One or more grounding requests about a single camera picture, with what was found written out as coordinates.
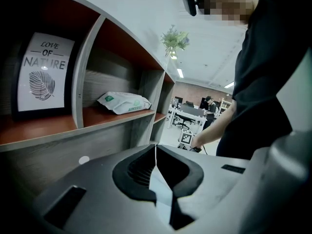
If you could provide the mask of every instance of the person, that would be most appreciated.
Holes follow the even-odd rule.
[[[205,101],[208,104],[208,107],[205,108],[207,120],[204,124],[203,130],[209,127],[215,118],[215,103],[211,99],[211,96],[207,96]]]
[[[217,156],[251,159],[255,150],[292,131],[276,94],[310,46],[308,1],[197,0],[205,16],[248,23],[248,29],[236,59],[233,102],[193,138],[192,147],[221,138]]]

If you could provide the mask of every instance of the wet wipes package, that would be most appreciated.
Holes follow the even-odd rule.
[[[107,92],[97,101],[117,115],[149,109],[151,106],[146,98],[131,93]]]

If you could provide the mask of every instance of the white desk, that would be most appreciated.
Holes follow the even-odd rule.
[[[207,120],[206,117],[199,117],[199,116],[191,115],[191,114],[182,112],[182,111],[178,110],[177,108],[172,108],[172,107],[169,108],[169,111],[171,111],[171,118],[170,118],[170,123],[168,124],[168,128],[171,127],[171,125],[172,125],[172,123],[174,121],[175,115],[176,115],[176,113],[178,113],[179,115],[185,116],[187,118],[194,119],[195,120],[195,125],[197,124],[198,121],[201,123],[201,125],[200,124],[198,125],[197,132],[195,134],[198,134],[201,131],[203,131],[204,124],[205,124],[205,122]]]

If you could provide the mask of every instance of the picture frame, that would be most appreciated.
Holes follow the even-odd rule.
[[[29,70],[29,87],[27,87],[28,85],[26,85],[26,82],[24,82],[24,84],[26,85],[26,88],[28,88],[28,92],[32,97],[29,97],[24,91],[22,92],[23,95],[21,95],[21,92],[19,91],[19,89],[20,90],[23,89],[21,87],[21,80],[20,80],[21,79],[20,73],[22,71],[22,68],[25,68],[25,67],[22,67],[23,64],[24,66],[27,66],[27,65],[31,66],[32,63],[35,62],[33,61],[35,58],[33,60],[31,58],[28,58],[27,60],[25,59],[27,55],[27,49],[29,48],[32,40],[34,40],[35,35],[38,35],[38,36],[48,35],[51,38],[55,37],[56,39],[64,39],[65,41],[68,40],[68,41],[73,42],[70,56],[67,61],[66,74],[62,78],[62,82],[64,86],[63,99],[62,99],[62,102],[58,100],[58,102],[56,103],[56,104],[59,104],[58,106],[53,106],[49,108],[49,106],[45,105],[47,104],[46,103],[47,101],[49,100],[51,101],[52,99],[55,100],[56,84],[58,84],[58,82],[56,81],[56,78],[55,77],[52,78],[52,76],[49,75],[48,66],[47,67],[44,66],[45,68],[47,68],[47,70],[40,70],[40,67],[38,67],[38,70],[34,70],[33,68]],[[48,48],[49,47],[48,45],[47,47],[46,46],[43,46],[43,47],[44,49],[47,50],[47,51],[44,51],[44,54],[47,56],[49,54],[49,50],[51,51],[51,49]],[[71,114],[72,77],[73,77],[73,70],[74,70],[79,48],[80,48],[80,40],[65,38],[62,35],[53,34],[53,32],[46,33],[46,32],[40,32],[40,31],[32,31],[26,35],[19,50],[17,62],[14,68],[13,80],[12,80],[11,112],[12,112],[12,119],[14,121]],[[53,57],[58,57],[58,56],[61,56],[59,52],[58,54],[53,55]],[[62,69],[64,69],[64,66],[63,66],[64,62],[61,63],[60,60],[59,62],[57,62],[57,65],[55,65],[54,67],[59,68],[61,64],[62,64]],[[49,87],[47,91],[44,91],[42,93],[42,89],[36,90],[40,88],[40,85],[42,85],[43,83],[45,84],[47,79],[50,80],[50,85],[47,86]],[[61,93],[59,91],[59,88],[58,88],[58,92],[59,92],[58,93],[59,96],[57,98],[60,98]],[[25,100],[29,100],[29,105],[27,105],[27,101],[25,103],[21,103],[21,101],[23,100],[23,97],[25,97]]]

